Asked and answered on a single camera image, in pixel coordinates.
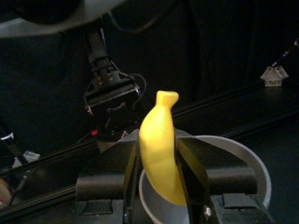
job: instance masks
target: toy banana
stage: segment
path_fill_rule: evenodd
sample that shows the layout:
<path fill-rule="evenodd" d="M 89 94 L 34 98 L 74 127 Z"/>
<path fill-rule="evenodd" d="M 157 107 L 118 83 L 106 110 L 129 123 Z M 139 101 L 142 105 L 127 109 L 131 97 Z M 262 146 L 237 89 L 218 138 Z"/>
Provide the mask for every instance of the toy banana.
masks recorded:
<path fill-rule="evenodd" d="M 167 201 L 186 206 L 183 184 L 174 159 L 171 109 L 178 100 L 178 93 L 158 91 L 155 106 L 142 123 L 139 144 L 145 172 L 154 189 Z"/>

